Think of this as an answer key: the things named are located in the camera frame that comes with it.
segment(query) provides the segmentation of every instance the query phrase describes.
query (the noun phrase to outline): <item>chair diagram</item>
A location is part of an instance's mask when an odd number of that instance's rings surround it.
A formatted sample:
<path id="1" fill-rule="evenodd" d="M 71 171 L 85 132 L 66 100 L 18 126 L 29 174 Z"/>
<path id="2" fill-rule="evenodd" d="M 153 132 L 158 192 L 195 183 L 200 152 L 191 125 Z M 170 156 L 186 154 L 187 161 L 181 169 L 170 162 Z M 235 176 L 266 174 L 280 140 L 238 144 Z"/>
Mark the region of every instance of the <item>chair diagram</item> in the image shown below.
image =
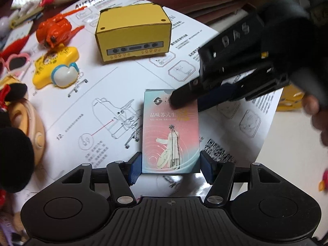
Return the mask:
<path id="1" fill-rule="evenodd" d="M 168 71 L 169 75 L 173 77 L 176 81 L 185 81 L 192 73 L 196 71 L 196 68 L 188 63 L 187 61 L 179 61 Z"/>
<path id="2" fill-rule="evenodd" d="M 164 67 L 167 63 L 175 58 L 175 53 L 168 52 L 164 56 L 153 56 L 149 58 L 149 62 L 157 67 Z"/>
<path id="3" fill-rule="evenodd" d="M 260 117 L 252 110 L 247 110 L 241 122 L 239 123 L 239 128 L 247 136 L 254 138 L 260 124 Z"/>
<path id="4" fill-rule="evenodd" d="M 217 110 L 228 119 L 232 119 L 240 106 L 239 101 L 224 102 L 216 106 Z"/>
<path id="5" fill-rule="evenodd" d="M 134 139 L 136 142 L 140 140 L 141 110 L 135 110 L 132 107 L 134 99 L 127 102 L 122 107 L 114 106 L 106 98 L 94 99 L 92 101 L 92 111 L 98 121 L 109 131 L 114 139 L 120 138 L 127 131 L 131 131 L 131 136 L 124 144 L 125 148 L 129 148 L 129 142 Z"/>

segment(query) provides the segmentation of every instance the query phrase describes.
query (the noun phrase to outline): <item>circular pad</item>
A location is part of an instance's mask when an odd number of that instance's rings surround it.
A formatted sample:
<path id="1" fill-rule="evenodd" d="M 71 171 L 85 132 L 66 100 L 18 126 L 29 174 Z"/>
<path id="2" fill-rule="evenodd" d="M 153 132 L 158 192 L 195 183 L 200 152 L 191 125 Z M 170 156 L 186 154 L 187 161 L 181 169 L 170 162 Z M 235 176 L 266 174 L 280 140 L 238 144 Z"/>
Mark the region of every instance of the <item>circular pad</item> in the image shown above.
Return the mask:
<path id="1" fill-rule="evenodd" d="M 260 184 L 235 198 L 231 216 L 246 233 L 281 243 L 312 236 L 321 210 L 309 195 L 288 183 Z"/>
<path id="2" fill-rule="evenodd" d="M 44 212 L 54 219 L 67 219 L 77 215 L 82 210 L 82 203 L 74 198 L 61 197 L 46 204 Z"/>

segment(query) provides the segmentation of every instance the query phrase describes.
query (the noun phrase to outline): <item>human hand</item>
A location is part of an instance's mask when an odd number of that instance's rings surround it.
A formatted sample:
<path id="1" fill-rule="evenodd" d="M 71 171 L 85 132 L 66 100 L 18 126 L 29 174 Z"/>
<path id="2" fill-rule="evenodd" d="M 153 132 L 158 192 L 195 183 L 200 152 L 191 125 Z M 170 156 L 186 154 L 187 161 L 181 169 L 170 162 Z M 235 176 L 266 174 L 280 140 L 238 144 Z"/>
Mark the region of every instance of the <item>human hand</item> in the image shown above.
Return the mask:
<path id="1" fill-rule="evenodd" d="M 328 146 L 328 109 L 320 110 L 317 98 L 312 95 L 305 95 L 302 99 L 304 111 L 312 116 L 312 126 L 321 130 L 321 141 L 324 146 Z"/>

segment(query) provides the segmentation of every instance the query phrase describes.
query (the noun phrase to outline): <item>black robotic gripper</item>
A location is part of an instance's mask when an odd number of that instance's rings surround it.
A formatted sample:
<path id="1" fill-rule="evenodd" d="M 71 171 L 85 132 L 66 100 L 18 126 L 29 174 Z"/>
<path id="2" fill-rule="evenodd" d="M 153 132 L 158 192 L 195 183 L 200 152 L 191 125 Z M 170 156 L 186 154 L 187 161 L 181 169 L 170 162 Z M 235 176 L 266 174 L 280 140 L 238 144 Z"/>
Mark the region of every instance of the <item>black robotic gripper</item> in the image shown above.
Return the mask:
<path id="1" fill-rule="evenodd" d="M 212 184 L 200 197 L 142 197 L 129 186 L 142 172 L 142 153 L 106 168 L 81 164 L 30 198 L 21 219 L 26 246 L 50 245 L 316 245 L 311 239 L 317 202 L 260 163 L 249 169 L 215 162 L 201 151 L 201 170 Z M 230 200 L 234 182 L 248 191 Z M 109 184 L 110 197 L 95 192 Z"/>

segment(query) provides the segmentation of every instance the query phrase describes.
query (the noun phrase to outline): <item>toy figure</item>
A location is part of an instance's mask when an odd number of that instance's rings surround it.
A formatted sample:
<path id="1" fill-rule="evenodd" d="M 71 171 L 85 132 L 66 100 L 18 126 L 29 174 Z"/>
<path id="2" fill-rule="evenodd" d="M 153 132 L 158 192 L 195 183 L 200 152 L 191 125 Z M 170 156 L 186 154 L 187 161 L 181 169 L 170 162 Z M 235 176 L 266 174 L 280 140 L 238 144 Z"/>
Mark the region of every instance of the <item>toy figure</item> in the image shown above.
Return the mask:
<path id="1" fill-rule="evenodd" d="M 79 26 L 72 30 L 71 23 L 65 17 L 81 11 L 84 8 L 86 8 L 86 6 L 64 14 L 57 14 L 54 17 L 42 22 L 36 31 L 36 38 L 38 42 L 51 49 L 54 49 L 61 43 L 66 44 L 76 35 L 76 33 L 78 33 L 78 31 L 83 29 L 84 26 Z"/>

